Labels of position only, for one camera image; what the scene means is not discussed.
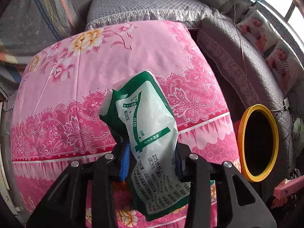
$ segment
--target gray pillow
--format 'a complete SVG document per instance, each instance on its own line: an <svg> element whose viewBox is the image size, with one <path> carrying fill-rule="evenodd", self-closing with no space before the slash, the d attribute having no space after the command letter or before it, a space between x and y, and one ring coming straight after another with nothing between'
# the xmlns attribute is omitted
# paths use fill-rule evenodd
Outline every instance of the gray pillow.
<svg viewBox="0 0 304 228"><path fill-rule="evenodd" d="M254 3L251 0L230 0L235 4L233 8L226 13L228 17L235 21L235 23L241 22L244 18L244 14L246 13L247 9Z"/></svg>
<svg viewBox="0 0 304 228"><path fill-rule="evenodd" d="M295 156L299 156L304 148L304 122L303 119L298 117L294 121L292 129L292 142L293 151Z"/></svg>
<svg viewBox="0 0 304 228"><path fill-rule="evenodd" d="M230 0L199 0L208 6L216 8L220 13L227 13L234 7L234 3Z"/></svg>

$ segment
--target pink flower pattern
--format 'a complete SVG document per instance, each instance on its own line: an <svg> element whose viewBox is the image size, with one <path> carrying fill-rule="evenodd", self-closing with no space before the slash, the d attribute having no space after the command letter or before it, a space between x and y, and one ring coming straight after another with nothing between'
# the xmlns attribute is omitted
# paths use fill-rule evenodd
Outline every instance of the pink flower pattern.
<svg viewBox="0 0 304 228"><path fill-rule="evenodd" d="M128 37L132 38L130 33L133 31L133 29L135 29L137 27L134 27L132 24L123 24L121 26L119 26L119 34L120 35L124 35L125 33L127 33Z"/></svg>
<svg viewBox="0 0 304 228"><path fill-rule="evenodd" d="M54 71L51 75L52 82L65 81L66 79L71 78L69 70L74 67L75 64L70 64L70 59L65 61L63 59L59 59L55 64Z"/></svg>
<svg viewBox="0 0 304 228"><path fill-rule="evenodd" d="M29 116L11 129L13 159L58 158L66 153L83 155L103 152L114 140L108 127L98 117L104 93L97 90L73 100L67 107L58 104Z"/></svg>

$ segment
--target sofa cushion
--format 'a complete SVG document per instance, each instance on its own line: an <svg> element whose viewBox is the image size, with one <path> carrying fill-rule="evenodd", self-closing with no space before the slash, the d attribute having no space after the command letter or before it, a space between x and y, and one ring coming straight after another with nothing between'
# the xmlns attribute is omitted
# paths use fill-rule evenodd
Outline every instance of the sofa cushion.
<svg viewBox="0 0 304 228"><path fill-rule="evenodd" d="M270 110L280 109L285 94L265 60L231 20L223 17L225 16L208 16L202 20L197 36L199 47L214 60L221 74L238 93L245 108L260 103ZM282 112L275 119L281 142L275 167L262 183L264 200L288 176L292 166L293 148L292 141L289 140L292 117L288 112Z"/></svg>
<svg viewBox="0 0 304 228"><path fill-rule="evenodd" d="M198 0L93 0L87 30L129 21L169 20L199 27L212 10Z"/></svg>
<svg viewBox="0 0 304 228"><path fill-rule="evenodd" d="M250 8L245 17L251 15L255 10L259 10L265 18L273 25L282 38L289 44L292 50L297 55L302 66L304 66L304 44L300 38L294 33L288 23L284 22L278 15L276 15L271 9L262 4L256 2L255 5ZM297 107L297 113L302 119L304 119L304 78L297 80L295 85L289 91L288 98L293 107Z"/></svg>

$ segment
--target gray quilted mattress cover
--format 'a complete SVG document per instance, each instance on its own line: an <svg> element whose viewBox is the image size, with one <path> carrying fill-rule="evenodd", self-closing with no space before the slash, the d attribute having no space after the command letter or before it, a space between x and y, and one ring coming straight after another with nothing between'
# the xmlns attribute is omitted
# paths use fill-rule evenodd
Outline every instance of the gray quilted mattress cover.
<svg viewBox="0 0 304 228"><path fill-rule="evenodd" d="M285 98L283 90L261 54L229 18L222 15L204 18L197 43L236 90L245 108L254 104L263 104L270 110L282 108ZM263 182L263 198L266 199L273 194L274 187L288 176L293 160L290 139L292 117L283 111L275 120L279 130L279 154L273 171Z"/></svg>
<svg viewBox="0 0 304 228"><path fill-rule="evenodd" d="M211 12L198 0L93 0L86 30L140 20L179 21L197 28Z"/></svg>

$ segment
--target green and white plastic bag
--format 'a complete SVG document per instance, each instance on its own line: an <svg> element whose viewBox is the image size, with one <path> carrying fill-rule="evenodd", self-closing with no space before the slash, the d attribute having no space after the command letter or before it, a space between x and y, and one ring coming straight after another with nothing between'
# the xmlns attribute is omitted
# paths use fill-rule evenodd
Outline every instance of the green and white plastic bag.
<svg viewBox="0 0 304 228"><path fill-rule="evenodd" d="M181 183L174 171L176 121L149 71L116 84L115 89L107 93L99 117L120 136L129 137L137 163L127 185L134 208L151 221L188 203L190 183Z"/></svg>

